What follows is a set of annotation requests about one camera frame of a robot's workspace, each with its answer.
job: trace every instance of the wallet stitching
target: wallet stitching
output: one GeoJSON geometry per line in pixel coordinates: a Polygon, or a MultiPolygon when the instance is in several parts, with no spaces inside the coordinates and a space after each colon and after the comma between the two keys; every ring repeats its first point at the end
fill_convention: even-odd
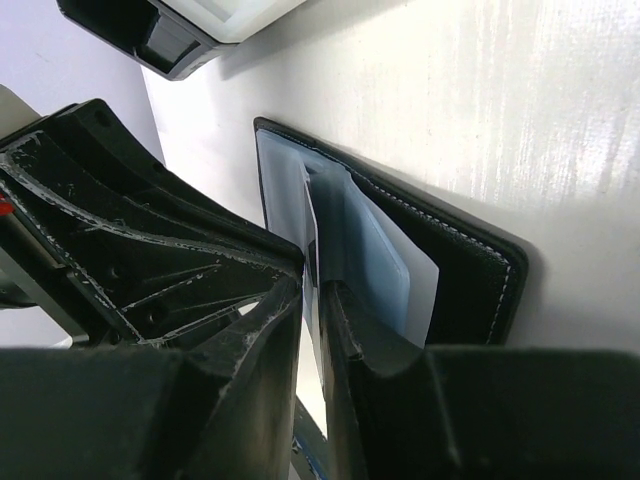
{"type": "Polygon", "coordinates": [[[489,342],[491,341],[491,337],[493,337],[493,333],[494,333],[496,324],[498,322],[498,315],[500,314],[500,309],[502,308],[502,304],[504,302],[504,297],[506,296],[507,285],[509,284],[509,278],[511,277],[512,266],[511,266],[511,263],[509,262],[509,260],[504,255],[502,255],[500,252],[496,251],[495,249],[493,249],[491,246],[487,245],[486,243],[483,243],[481,240],[478,240],[477,238],[470,237],[466,233],[463,233],[460,230],[458,230],[456,227],[454,227],[452,225],[449,225],[448,223],[440,220],[439,218],[435,218],[433,215],[430,215],[428,213],[423,212],[422,210],[419,210],[418,208],[414,207],[413,205],[410,205],[409,203],[405,202],[404,200],[402,200],[402,199],[396,197],[395,195],[387,192],[382,187],[379,187],[378,185],[373,183],[371,180],[369,180],[367,177],[365,177],[363,174],[361,174],[360,172],[356,171],[355,169],[353,169],[352,167],[350,167],[346,163],[342,162],[338,158],[336,158],[333,155],[331,155],[330,153],[319,151],[318,149],[312,147],[311,145],[308,145],[308,144],[304,143],[301,140],[298,140],[298,139],[296,139],[296,138],[294,138],[294,137],[292,137],[290,135],[287,135],[286,133],[278,132],[276,130],[273,130],[273,129],[269,128],[269,127],[263,127],[263,130],[267,130],[267,131],[269,131],[271,133],[275,133],[278,136],[285,137],[285,138],[291,140],[292,142],[297,143],[298,145],[301,145],[303,147],[309,148],[309,149],[319,153],[320,155],[323,155],[325,157],[330,158],[331,160],[333,160],[335,162],[338,162],[340,165],[345,167],[351,173],[356,174],[358,177],[362,178],[365,182],[367,182],[373,188],[375,188],[376,190],[382,192],[384,195],[389,197],[391,200],[394,200],[396,203],[399,203],[400,205],[402,205],[405,208],[409,208],[410,210],[413,210],[418,215],[426,217],[426,218],[430,219],[431,221],[442,225],[445,228],[453,230],[458,235],[461,235],[464,238],[466,238],[467,240],[469,240],[471,243],[475,243],[480,248],[482,248],[482,249],[484,249],[486,251],[489,251],[489,252],[493,253],[494,255],[496,255],[498,258],[500,258],[500,260],[506,264],[507,270],[505,272],[504,280],[503,280],[503,283],[502,283],[502,291],[500,293],[500,297],[498,298],[498,305],[496,306],[496,310],[495,310],[495,313],[493,315],[493,321],[491,322],[491,325],[489,326],[489,335],[487,336],[487,341],[485,342],[486,344],[489,344],[489,342]]]}

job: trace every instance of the table surface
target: table surface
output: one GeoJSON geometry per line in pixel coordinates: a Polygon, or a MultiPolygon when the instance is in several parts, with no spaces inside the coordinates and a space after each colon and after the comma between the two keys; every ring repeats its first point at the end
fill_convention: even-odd
{"type": "Polygon", "coordinates": [[[353,152],[537,252],[514,346],[640,351],[640,6],[309,0],[184,82],[165,159],[262,222],[252,120],[353,152]]]}

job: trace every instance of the red light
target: red light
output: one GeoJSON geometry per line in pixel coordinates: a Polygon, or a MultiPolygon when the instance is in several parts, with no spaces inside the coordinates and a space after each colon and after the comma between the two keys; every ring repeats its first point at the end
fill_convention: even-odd
{"type": "Polygon", "coordinates": [[[0,193],[0,217],[4,217],[5,215],[10,215],[13,213],[13,205],[7,202],[4,198],[4,195],[0,193]]]}

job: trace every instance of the white stitching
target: white stitching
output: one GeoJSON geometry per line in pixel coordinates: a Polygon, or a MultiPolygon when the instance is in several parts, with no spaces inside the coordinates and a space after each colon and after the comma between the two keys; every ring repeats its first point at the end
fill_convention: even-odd
{"type": "Polygon", "coordinates": [[[302,145],[303,147],[306,148],[310,148],[311,150],[319,153],[320,155],[323,155],[325,157],[330,158],[331,160],[338,162],[340,165],[342,165],[343,167],[345,167],[347,170],[349,170],[351,173],[354,173],[355,175],[357,175],[358,177],[362,178],[365,182],[367,182],[369,185],[371,185],[373,188],[375,188],[376,190],[382,192],[384,195],[386,195],[387,197],[389,197],[391,200],[394,200],[396,203],[399,203],[400,205],[402,205],[405,208],[408,208],[410,210],[413,210],[414,213],[417,213],[418,215],[422,216],[422,217],[426,217],[429,220],[431,220],[432,222],[435,222],[439,225],[441,225],[443,228],[449,229],[454,231],[455,233],[457,233],[458,235],[463,236],[464,238],[466,238],[467,240],[469,240],[471,243],[475,243],[476,245],[478,245],[480,248],[491,252],[492,254],[496,255],[498,258],[500,258],[500,260],[506,264],[507,266],[507,270],[505,272],[505,276],[504,276],[504,281],[502,283],[502,292],[500,294],[500,298],[498,299],[498,305],[496,307],[496,311],[493,315],[493,321],[491,322],[491,325],[489,326],[489,335],[487,336],[487,341],[485,342],[485,344],[489,344],[489,342],[491,341],[491,337],[493,336],[493,332],[496,326],[496,323],[498,322],[498,315],[500,314],[500,308],[502,308],[502,302],[504,301],[504,297],[507,291],[507,285],[509,283],[509,278],[511,276],[511,269],[512,266],[509,263],[509,260],[507,260],[504,255],[502,255],[500,252],[494,250],[493,248],[491,248],[489,245],[487,245],[486,243],[482,243],[480,240],[478,240],[477,238],[471,238],[469,237],[467,234],[462,233],[460,230],[458,230],[457,228],[449,225],[448,223],[443,222],[442,220],[433,217],[432,215],[429,215],[428,213],[424,213],[421,210],[418,210],[416,207],[414,207],[413,205],[409,205],[407,202],[405,202],[404,200],[399,199],[398,197],[392,195],[391,193],[387,192],[386,190],[384,190],[383,188],[379,187],[378,185],[376,185],[375,183],[373,183],[371,180],[369,180],[367,177],[365,177],[364,175],[362,175],[360,172],[357,172],[356,170],[354,170],[352,167],[350,167],[349,165],[345,164],[344,162],[342,162],[340,159],[334,157],[333,155],[330,155],[326,152],[322,152],[319,151],[317,148],[312,147],[311,145],[307,145],[306,143],[291,137],[290,135],[287,135],[286,133],[282,133],[282,132],[278,132],[276,130],[273,130],[269,127],[260,127],[261,130],[267,130],[268,132],[271,133],[275,133],[276,135],[280,136],[280,137],[285,137],[288,140],[297,143],[298,145],[302,145]]]}

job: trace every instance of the red object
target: red object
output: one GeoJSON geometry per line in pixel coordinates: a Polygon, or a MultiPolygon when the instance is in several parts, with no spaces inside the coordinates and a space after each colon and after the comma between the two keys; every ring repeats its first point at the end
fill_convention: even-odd
{"type": "Polygon", "coordinates": [[[4,199],[4,195],[0,193],[0,217],[13,213],[13,205],[4,199]]]}

